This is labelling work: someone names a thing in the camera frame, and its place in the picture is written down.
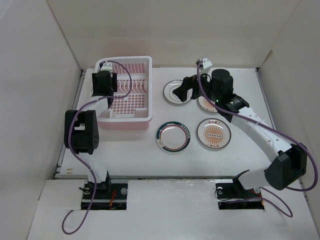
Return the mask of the white plate with flower emblem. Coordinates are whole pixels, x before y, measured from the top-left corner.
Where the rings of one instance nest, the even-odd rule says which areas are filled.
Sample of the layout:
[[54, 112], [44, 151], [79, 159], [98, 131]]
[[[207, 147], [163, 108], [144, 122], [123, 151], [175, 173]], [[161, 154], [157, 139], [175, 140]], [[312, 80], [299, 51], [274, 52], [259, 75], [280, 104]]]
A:
[[173, 104], [173, 105], [185, 105], [186, 103], [191, 101], [191, 96], [192, 96], [192, 89], [189, 89], [187, 92], [187, 99], [185, 102], [182, 102], [174, 93], [173, 91], [177, 89], [181, 84], [182, 80], [172, 80], [168, 82], [165, 87], [163, 88], [163, 95], [165, 99]]

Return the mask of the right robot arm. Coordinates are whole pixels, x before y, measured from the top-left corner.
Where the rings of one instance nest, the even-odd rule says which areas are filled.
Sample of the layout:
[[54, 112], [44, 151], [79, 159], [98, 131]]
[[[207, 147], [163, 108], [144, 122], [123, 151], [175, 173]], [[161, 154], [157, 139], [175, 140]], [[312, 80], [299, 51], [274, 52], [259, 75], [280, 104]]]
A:
[[232, 179], [231, 191], [243, 197], [250, 189], [270, 186], [281, 191], [306, 174], [307, 150], [289, 136], [265, 125], [249, 103], [234, 93], [234, 79], [225, 69], [213, 70], [211, 76], [199, 73], [185, 77], [172, 93], [181, 101], [199, 97], [215, 104], [217, 112], [242, 130], [265, 153], [269, 166], [245, 170]]

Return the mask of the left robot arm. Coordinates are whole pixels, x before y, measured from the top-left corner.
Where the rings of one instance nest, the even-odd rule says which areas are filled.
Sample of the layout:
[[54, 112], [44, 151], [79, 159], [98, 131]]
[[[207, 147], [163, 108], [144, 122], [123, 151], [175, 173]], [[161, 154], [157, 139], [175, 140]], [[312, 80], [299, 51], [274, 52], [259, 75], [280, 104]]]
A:
[[93, 73], [90, 101], [78, 110], [67, 110], [64, 119], [64, 145], [87, 168], [87, 192], [102, 199], [111, 195], [112, 182], [101, 160], [94, 156], [100, 142], [97, 117], [110, 108], [117, 90], [116, 73]]

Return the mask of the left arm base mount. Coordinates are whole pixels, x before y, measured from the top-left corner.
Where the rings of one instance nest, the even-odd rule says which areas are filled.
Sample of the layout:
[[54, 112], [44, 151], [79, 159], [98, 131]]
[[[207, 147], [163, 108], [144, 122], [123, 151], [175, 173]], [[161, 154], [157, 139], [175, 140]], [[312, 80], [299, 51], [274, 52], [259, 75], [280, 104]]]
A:
[[[87, 210], [93, 195], [94, 185], [86, 183], [79, 188], [82, 191], [81, 210]], [[128, 184], [112, 182], [110, 185], [97, 185], [90, 210], [122, 211], [127, 209]]]

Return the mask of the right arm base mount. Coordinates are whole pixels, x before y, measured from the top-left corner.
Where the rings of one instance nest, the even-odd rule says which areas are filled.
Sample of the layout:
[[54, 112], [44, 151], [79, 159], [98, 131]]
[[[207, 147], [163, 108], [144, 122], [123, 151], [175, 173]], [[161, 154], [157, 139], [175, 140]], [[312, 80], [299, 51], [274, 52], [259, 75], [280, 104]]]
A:
[[264, 210], [260, 189], [244, 189], [236, 183], [216, 182], [214, 196], [219, 210]]

